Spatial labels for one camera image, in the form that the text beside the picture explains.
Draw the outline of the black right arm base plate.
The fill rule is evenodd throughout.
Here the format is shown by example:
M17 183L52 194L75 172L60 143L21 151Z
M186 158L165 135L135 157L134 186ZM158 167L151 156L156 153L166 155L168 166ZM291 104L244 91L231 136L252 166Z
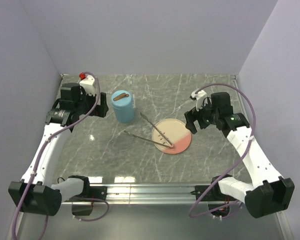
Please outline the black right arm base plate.
M199 197L209 188L209 185L195 185L194 190L190 192L198 200ZM219 186L216 184L202 198L201 202L234 202L235 198L221 193Z

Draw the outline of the light blue cylindrical container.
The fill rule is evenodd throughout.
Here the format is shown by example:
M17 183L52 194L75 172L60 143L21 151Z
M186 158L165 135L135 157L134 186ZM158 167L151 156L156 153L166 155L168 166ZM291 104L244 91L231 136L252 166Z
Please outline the light blue cylindrical container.
M124 107L114 106L113 108L115 117L120 123L127 124L134 119L135 112L132 105L127 105Z

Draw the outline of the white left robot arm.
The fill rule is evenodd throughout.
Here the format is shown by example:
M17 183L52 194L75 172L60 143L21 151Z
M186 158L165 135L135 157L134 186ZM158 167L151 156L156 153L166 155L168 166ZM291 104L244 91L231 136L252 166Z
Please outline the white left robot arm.
M105 117L108 111L106 94L97 83L65 83L60 97L47 113L43 136L37 152L20 181L13 181L8 193L16 212L54 216L63 202L77 198L86 201L91 196L89 179L71 175L53 184L53 175L61 151L75 125L88 116Z

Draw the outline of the light blue round lid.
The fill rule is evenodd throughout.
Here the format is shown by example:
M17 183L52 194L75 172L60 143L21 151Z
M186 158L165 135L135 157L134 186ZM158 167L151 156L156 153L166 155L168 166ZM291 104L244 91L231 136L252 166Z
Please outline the light blue round lid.
M124 106L133 106L133 96L127 90L118 90L111 96L112 106L123 108Z

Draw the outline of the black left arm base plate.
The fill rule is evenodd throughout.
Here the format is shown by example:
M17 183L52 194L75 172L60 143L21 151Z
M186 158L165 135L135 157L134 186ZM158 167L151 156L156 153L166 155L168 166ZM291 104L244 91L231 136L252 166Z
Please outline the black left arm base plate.
M88 186L82 193L75 195L71 200L96 202L96 199L106 200L108 192L107 186Z

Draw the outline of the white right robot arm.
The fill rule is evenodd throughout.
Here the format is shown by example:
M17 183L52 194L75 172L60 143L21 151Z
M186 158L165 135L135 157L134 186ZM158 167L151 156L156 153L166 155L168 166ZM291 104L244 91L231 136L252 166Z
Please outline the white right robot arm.
M255 219L284 211L288 208L295 184L291 178L284 178L271 164L254 137L255 126L250 125L242 113L234 113L231 98L227 92L217 92L207 96L201 90L190 96L196 102L191 110L184 114L186 125L192 134L197 133L195 122L201 129L216 126L233 145L240 156L240 163L246 167L252 183L248 184L230 175L230 169L214 177L210 186L203 190L196 186L192 194L195 207L207 195L216 201L236 200L245 205Z

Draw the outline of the steel serving tongs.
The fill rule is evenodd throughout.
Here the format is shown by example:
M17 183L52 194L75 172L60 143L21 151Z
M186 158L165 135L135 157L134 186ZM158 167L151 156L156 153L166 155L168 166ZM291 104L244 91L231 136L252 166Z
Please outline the steel serving tongs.
M124 130L123 132L125 134L127 134L133 138L140 139L140 140L143 140L143 141L146 141L146 142L149 142L154 145L161 146L161 147L164 147L167 149L174 148L174 144L172 143L172 141L169 140L169 138L165 135L165 133L162 132L154 123L152 123L152 121L149 120L149 118L146 115L144 115L142 112L140 112L140 116L152 126L151 139L144 138L144 137L135 135L131 132Z

